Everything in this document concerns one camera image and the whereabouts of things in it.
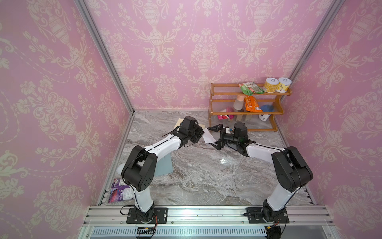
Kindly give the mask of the teal green envelope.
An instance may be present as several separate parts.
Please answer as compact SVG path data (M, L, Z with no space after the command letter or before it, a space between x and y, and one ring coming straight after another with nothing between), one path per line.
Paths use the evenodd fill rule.
M154 176L162 176L162 175L167 175L173 173L173 163L172 163L172 158L171 154L167 154L163 158L161 158L157 164L156 164L156 169Z

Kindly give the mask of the red bordered pink card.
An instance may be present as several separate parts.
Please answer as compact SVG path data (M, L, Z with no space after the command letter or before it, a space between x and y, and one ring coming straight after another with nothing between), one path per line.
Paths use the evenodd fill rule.
M215 138L213 137L213 135L209 132L207 128L204 128L203 139L206 144L216 143Z

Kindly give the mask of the cream yellow envelope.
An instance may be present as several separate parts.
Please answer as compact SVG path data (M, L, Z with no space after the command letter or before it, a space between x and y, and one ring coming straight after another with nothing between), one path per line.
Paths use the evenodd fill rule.
M180 124L183 122L183 120L184 120L184 119L179 118L178 121L177 121L177 123L175 124L174 128L180 126ZM206 127L205 125L203 125L203 124L201 124L201 123L199 123L199 125L202 127L202 129L204 129L204 128Z

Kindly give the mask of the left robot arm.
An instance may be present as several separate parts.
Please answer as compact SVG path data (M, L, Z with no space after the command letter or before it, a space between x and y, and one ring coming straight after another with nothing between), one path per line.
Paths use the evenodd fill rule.
M150 184L154 179L157 163L171 152L185 147L190 141L199 142L204 134L198 121L186 116L179 126L164 136L162 140L149 146L135 146L121 169L121 178L134 192L134 210L149 221L154 217L155 204L151 198Z

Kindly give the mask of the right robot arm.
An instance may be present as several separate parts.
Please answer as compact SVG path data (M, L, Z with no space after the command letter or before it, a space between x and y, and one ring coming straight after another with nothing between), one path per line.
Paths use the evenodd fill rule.
M279 223L287 219L288 202L313 179L313 173L298 149L294 146L271 147L252 141L243 122L235 123L233 129L218 124L208 127L208 130L220 133L219 140L211 144L215 149L221 150L228 146L242 156L270 162L274 166L277 186L264 200L260 212L249 211L247 215L261 216L267 223Z

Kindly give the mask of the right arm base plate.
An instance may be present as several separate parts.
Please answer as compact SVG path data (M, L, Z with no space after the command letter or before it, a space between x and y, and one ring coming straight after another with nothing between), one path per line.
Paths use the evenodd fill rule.
M289 218L286 209L273 211L268 208L249 207L243 214L247 217L250 224L288 224Z

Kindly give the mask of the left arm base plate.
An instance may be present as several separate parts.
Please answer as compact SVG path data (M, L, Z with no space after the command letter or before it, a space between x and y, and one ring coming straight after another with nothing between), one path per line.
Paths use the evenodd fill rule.
M166 224L168 208L154 207L143 213L137 208L130 208L127 214L127 224Z

